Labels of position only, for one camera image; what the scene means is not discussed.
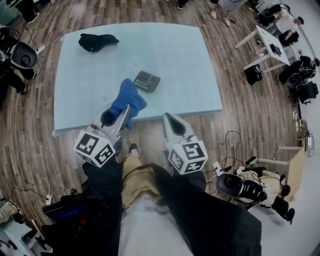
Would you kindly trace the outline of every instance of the blue cloth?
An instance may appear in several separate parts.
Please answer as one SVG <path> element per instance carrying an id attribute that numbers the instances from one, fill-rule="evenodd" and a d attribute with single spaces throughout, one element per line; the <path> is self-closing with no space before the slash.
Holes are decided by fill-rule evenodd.
<path id="1" fill-rule="evenodd" d="M 125 127 L 131 129 L 131 119 L 136 117 L 139 112 L 147 106 L 147 102 L 139 95 L 133 82 L 127 78 L 122 81 L 119 94 L 112 103 L 109 112 L 111 112 L 115 118 L 118 118 L 120 113 L 127 109 L 128 104 L 130 104 L 130 116 Z"/>

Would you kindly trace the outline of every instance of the light blue tablecloth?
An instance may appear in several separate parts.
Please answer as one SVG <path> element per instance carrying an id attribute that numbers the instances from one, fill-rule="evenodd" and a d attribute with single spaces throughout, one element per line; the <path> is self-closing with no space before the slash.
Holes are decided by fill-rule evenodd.
<path id="1" fill-rule="evenodd" d="M 97 53 L 80 47 L 81 33 L 112 34 L 120 42 Z M 211 60 L 197 27 L 166 23 L 124 23 L 66 34 L 54 93 L 54 131 L 87 126 L 96 112 L 113 102 L 121 82 L 141 71 L 161 77 L 153 93 L 139 90 L 148 106 L 135 118 L 161 118 L 222 110 Z"/>

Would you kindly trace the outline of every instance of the sandal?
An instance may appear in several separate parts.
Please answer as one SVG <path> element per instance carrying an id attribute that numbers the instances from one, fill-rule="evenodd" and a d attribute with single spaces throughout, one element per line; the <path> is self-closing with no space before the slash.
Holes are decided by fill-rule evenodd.
<path id="1" fill-rule="evenodd" d="M 210 12 L 210 15 L 212 18 L 214 18 L 215 20 L 217 19 L 217 13 L 213 10 L 212 12 Z"/>
<path id="2" fill-rule="evenodd" d="M 223 22 L 230 28 L 230 21 L 227 18 L 223 18 Z"/>

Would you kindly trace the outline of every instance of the wooden floor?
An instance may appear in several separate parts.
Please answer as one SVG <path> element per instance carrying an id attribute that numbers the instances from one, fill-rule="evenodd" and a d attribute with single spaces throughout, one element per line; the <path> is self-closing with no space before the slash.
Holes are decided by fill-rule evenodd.
<path id="1" fill-rule="evenodd" d="M 40 12 L 39 18 L 28 25 L 34 42 L 47 45 L 66 33 L 94 26 L 129 23 L 160 22 L 199 27 L 208 49 L 221 95 L 223 110 L 211 115 L 189 116 L 199 139 L 204 140 L 209 161 L 205 171 L 212 170 L 215 161 L 226 156 L 225 135 L 228 131 L 238 131 L 242 142 L 237 150 L 237 158 L 246 161 L 251 156 L 273 158 L 276 150 L 277 118 L 268 78 L 251 86 L 244 76 L 243 67 L 257 56 L 254 40 L 236 50 L 234 45 L 248 33 L 247 27 L 236 16 L 228 28 L 220 15 L 214 20 L 210 11 L 214 7 L 209 0 L 190 0 L 184 10 L 178 10 L 176 1 L 163 0 L 56 0 Z M 256 22 L 248 6 L 242 6 L 236 14 L 250 30 Z M 21 33 L 21 39 L 28 43 L 30 36 L 24 29 L 22 19 L 14 24 Z M 24 96 L 10 89 L 0 109 L 0 190 L 7 197 L 12 187 L 32 188 L 40 191 L 40 179 L 45 177 L 51 185 L 55 201 L 67 195 L 72 188 L 80 189 L 84 180 L 81 161 L 72 150 L 79 131 L 72 131 L 53 138 L 55 77 L 60 55 L 60 42 L 48 46 L 40 54 L 39 76 L 29 86 Z M 268 73 L 278 114 L 278 144 L 295 146 L 292 103 L 288 90 L 276 80 L 279 71 Z M 164 149 L 162 122 L 141 121 L 133 124 L 132 130 L 124 138 L 127 150 L 130 141 L 137 141 L 143 163 L 167 164 Z M 236 134 L 227 138 L 228 155 L 235 156 L 238 142 Z M 290 152 L 279 152 L 277 160 L 287 160 Z M 269 170 L 276 171 L 273 165 Z M 208 184 L 207 191 L 216 191 L 215 179 Z M 217 197 L 227 198 L 221 193 Z M 43 198 L 32 192 L 14 191 L 11 199 L 25 212 L 28 220 L 35 219 L 40 224 L 45 217 L 41 207 Z"/>

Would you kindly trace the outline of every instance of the calculator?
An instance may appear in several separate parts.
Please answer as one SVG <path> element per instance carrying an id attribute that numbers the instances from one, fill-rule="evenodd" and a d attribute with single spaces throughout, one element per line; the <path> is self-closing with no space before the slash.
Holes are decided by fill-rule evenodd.
<path id="1" fill-rule="evenodd" d="M 152 93 L 156 89 L 159 82 L 160 82 L 160 77 L 154 76 L 144 71 L 140 71 L 140 73 L 137 75 L 137 77 L 133 81 L 133 84 L 137 88 L 147 93 Z"/>

